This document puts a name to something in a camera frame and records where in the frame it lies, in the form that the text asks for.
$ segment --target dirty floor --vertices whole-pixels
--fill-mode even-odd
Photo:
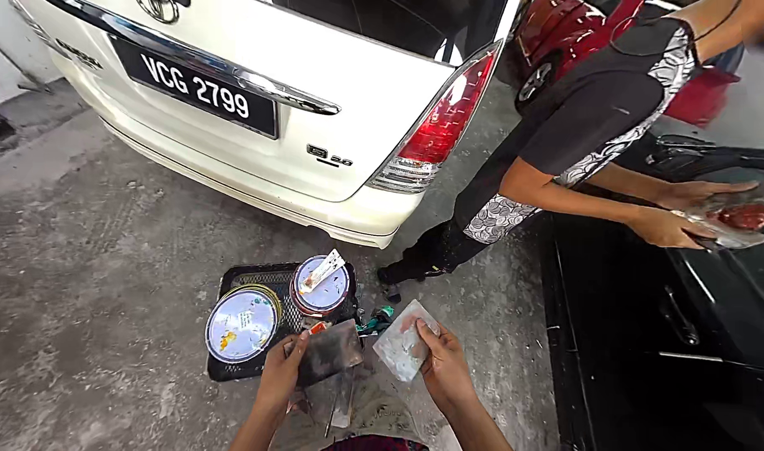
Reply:
[[[512,94],[494,84],[421,206],[380,251],[165,169],[110,136],[65,82],[55,91],[3,107],[20,135],[0,149],[0,451],[226,449],[258,380],[216,384],[204,371],[204,323],[223,272],[336,247],[357,268],[370,311],[383,303],[375,268],[451,215],[454,196],[518,120]],[[517,450],[557,449],[534,239],[510,236],[454,274],[405,284],[403,297],[397,311],[419,299],[458,335],[483,404]],[[420,378],[395,381],[372,352],[361,372],[406,405],[430,448],[459,448]],[[362,421],[384,413],[358,410]]]

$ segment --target person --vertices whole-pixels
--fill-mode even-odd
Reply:
[[[764,0],[699,0],[611,39],[528,107],[457,196],[451,219],[377,270],[388,298],[396,299],[398,282],[454,271],[541,210],[615,220],[650,244],[702,249],[691,235],[714,234],[668,210],[755,183],[668,183],[612,160],[644,135],[700,61],[742,41],[764,44]],[[575,191],[583,181],[657,208]]]
[[[417,320],[416,327],[429,346],[429,355],[421,367],[427,391],[445,415],[463,451],[513,451],[474,391],[457,337],[443,325],[440,325],[440,335],[435,335],[422,319]],[[307,332],[290,335],[268,352],[256,401],[229,451],[266,451],[269,448],[276,430],[285,420],[287,401],[296,385],[308,337]],[[290,356],[285,357],[283,348],[290,342],[295,342],[296,346]],[[401,438],[367,435],[353,436],[325,448],[327,451],[353,449],[421,451],[427,447]]]

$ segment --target hand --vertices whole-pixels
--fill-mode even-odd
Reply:
[[[716,238],[715,233],[699,224],[694,224],[672,212],[651,207],[640,207],[638,215],[626,221],[625,224],[649,244],[660,247],[703,249],[686,232],[700,237]]]
[[[309,331],[300,335],[288,335],[272,347],[265,357],[263,376],[259,380],[255,408],[264,409],[270,415],[284,418],[287,410],[287,399],[293,394],[296,380],[299,377],[299,364],[307,343],[310,341]],[[284,347],[287,343],[296,343],[293,351],[285,357]]]
[[[741,193],[757,186],[758,182],[756,181],[735,184],[711,183],[710,181],[669,183],[667,189],[663,190],[654,202],[669,210],[681,210],[697,205],[714,194]]]
[[[460,342],[443,325],[439,326],[440,337],[437,337],[424,320],[416,321],[418,334],[429,346],[429,355],[421,366],[424,383],[437,408],[448,415],[453,410],[479,402],[479,398],[474,392]]]

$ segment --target paint can lid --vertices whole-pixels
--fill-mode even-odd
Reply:
[[[334,310],[348,294],[348,271],[341,266],[324,282],[320,282],[310,293],[302,293],[301,286],[309,275],[321,264],[326,255],[310,257],[296,268],[293,276],[296,299],[307,309],[314,312],[329,312]]]
[[[226,293],[207,321],[207,348],[226,364],[261,353],[276,333],[282,306],[263,285],[244,285]]]

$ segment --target black license plate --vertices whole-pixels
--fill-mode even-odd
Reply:
[[[153,87],[266,137],[278,137],[273,100],[171,62],[123,39],[112,37],[111,40],[126,73],[139,84]]]

